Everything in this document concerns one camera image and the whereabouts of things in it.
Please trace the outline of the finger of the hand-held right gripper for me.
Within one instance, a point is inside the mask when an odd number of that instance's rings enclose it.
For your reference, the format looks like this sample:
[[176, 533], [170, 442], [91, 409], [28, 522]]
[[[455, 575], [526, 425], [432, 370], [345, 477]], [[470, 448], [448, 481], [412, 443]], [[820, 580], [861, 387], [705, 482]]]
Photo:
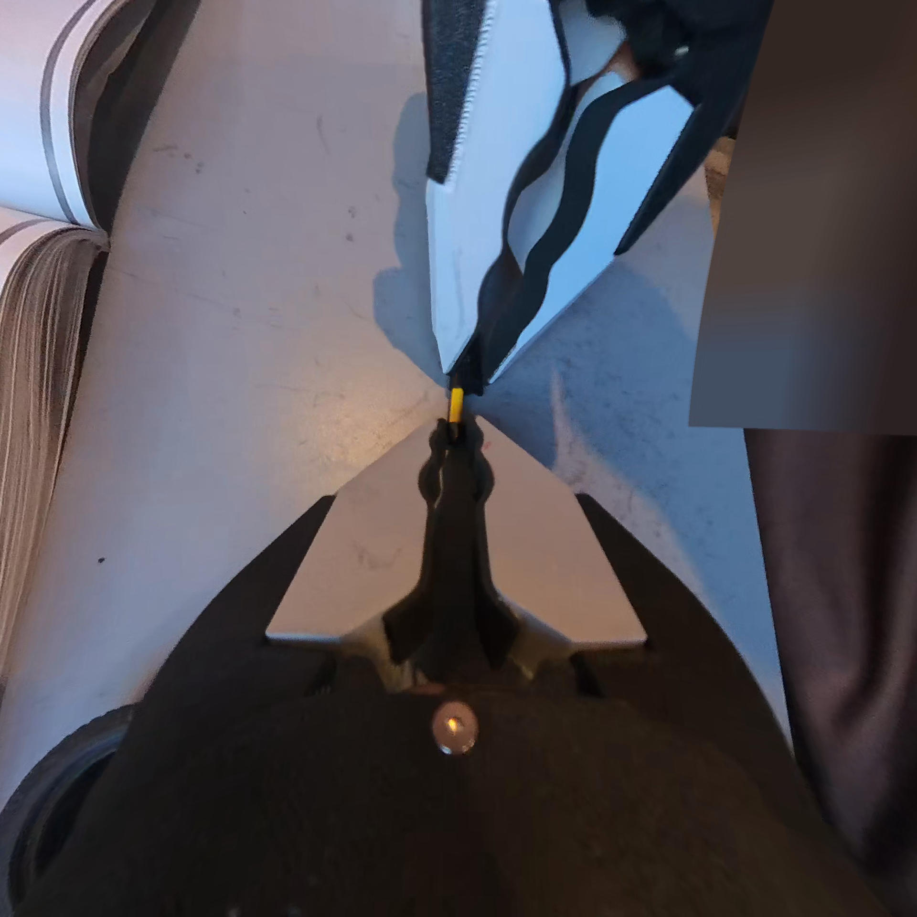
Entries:
[[509, 265], [521, 279], [482, 337], [487, 384], [611, 265], [693, 113], [669, 85], [587, 90], [556, 159], [512, 212]]
[[512, 188], [569, 87], [556, 6], [425, 2], [425, 74], [431, 321], [450, 374], [479, 330]]

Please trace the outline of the open instruction booklet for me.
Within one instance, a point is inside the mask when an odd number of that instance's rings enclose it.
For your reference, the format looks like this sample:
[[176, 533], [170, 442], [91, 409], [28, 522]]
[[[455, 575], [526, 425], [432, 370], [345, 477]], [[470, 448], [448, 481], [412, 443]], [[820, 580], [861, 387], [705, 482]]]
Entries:
[[2, 653], [39, 551], [107, 231], [90, 191], [102, 91], [153, 2], [2, 2]]

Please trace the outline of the person's brown garment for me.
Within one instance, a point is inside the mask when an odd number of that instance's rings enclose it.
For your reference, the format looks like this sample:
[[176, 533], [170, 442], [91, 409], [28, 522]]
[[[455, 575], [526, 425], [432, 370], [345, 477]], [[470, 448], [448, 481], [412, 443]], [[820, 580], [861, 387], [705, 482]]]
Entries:
[[915, 437], [745, 442], [798, 760], [888, 908], [915, 914]]

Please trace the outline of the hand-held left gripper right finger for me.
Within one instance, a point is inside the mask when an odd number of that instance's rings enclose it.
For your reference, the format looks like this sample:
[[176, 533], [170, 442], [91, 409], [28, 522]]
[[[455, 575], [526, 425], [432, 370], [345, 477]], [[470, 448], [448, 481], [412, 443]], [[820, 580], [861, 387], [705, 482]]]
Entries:
[[573, 490], [482, 417], [492, 482], [483, 502], [490, 583], [519, 625], [525, 675], [580, 652], [643, 647], [647, 633]]

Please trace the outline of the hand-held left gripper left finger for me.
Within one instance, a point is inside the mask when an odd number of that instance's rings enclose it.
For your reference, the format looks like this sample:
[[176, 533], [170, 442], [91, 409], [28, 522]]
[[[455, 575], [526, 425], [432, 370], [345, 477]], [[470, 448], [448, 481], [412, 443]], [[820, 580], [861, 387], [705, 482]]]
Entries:
[[429, 504], [420, 479], [437, 424], [425, 419], [334, 495], [266, 627], [270, 644], [395, 663], [384, 614], [421, 582]]

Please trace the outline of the black toy tire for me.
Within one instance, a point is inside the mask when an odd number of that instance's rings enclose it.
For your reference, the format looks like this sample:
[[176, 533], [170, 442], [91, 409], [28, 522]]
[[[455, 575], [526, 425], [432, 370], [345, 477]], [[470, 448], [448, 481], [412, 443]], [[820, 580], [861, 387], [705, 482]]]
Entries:
[[123, 742], [135, 712], [93, 718], [52, 748], [22, 779], [1, 813], [1, 914], [14, 915], [61, 853], [85, 801]]

